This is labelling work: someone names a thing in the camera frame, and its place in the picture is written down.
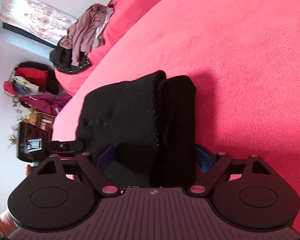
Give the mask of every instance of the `grooved black panel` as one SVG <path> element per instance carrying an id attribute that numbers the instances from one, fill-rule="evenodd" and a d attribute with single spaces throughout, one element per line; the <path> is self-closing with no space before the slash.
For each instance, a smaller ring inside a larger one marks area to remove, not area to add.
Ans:
<path id="1" fill-rule="evenodd" d="M 81 225 L 64 232 L 36 233 L 18 228 L 11 240 L 296 240 L 293 229 L 255 233 L 228 225 L 203 198 L 181 188 L 127 188 L 103 199 Z"/>

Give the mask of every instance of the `pile of clothes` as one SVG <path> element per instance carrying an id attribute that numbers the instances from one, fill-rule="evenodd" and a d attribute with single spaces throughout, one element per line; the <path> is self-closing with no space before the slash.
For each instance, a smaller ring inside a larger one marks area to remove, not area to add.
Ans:
<path id="1" fill-rule="evenodd" d="M 87 54 L 104 44 L 102 32 L 113 12 L 113 8 L 93 4 L 68 28 L 67 35 L 50 52 L 50 61 L 58 71 L 77 74 L 92 65 Z"/>
<path id="2" fill-rule="evenodd" d="M 48 65 L 22 62 L 13 71 L 3 89 L 25 106 L 33 106 L 40 112 L 56 116 L 71 99 L 59 91 L 59 82 Z"/>

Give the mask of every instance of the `window sill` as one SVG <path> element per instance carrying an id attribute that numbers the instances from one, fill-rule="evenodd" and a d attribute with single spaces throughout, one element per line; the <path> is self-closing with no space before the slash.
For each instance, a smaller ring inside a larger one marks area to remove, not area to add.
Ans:
<path id="1" fill-rule="evenodd" d="M 52 48 L 50 48 L 44 44 L 41 44 L 37 41 L 33 41 L 29 38 L 26 38 L 17 33 L 5 30 L 3 28 L 1 28 L 1 30 L 0 30 L 0 39 L 4 40 L 5 42 L 8 42 L 10 44 L 13 44 L 19 48 L 28 50 L 39 56 L 45 57 L 47 59 L 49 59 L 49 54 L 53 50 Z"/>

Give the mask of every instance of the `white curtain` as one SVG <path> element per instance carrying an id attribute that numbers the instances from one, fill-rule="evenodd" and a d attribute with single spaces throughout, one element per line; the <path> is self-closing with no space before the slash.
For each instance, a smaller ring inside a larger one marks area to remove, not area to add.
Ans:
<path id="1" fill-rule="evenodd" d="M 0 0 L 0 20 L 57 45 L 77 18 L 37 0 Z"/>

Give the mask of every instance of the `mattress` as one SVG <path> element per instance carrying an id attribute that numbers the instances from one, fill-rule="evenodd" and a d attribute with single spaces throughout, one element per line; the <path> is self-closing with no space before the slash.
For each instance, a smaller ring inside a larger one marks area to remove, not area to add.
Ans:
<path id="1" fill-rule="evenodd" d="M 92 49 L 88 54 L 93 65 L 73 75 L 55 69 L 56 77 L 62 87 L 73 96 L 117 41 L 159 1 L 161 0 L 111 0 L 115 13 L 103 31 L 104 45 Z"/>
<path id="2" fill-rule="evenodd" d="M 75 139 L 90 91 L 159 69 L 196 85 L 197 143 L 260 155 L 300 196 L 300 0 L 162 0 L 93 70 L 53 139 Z"/>

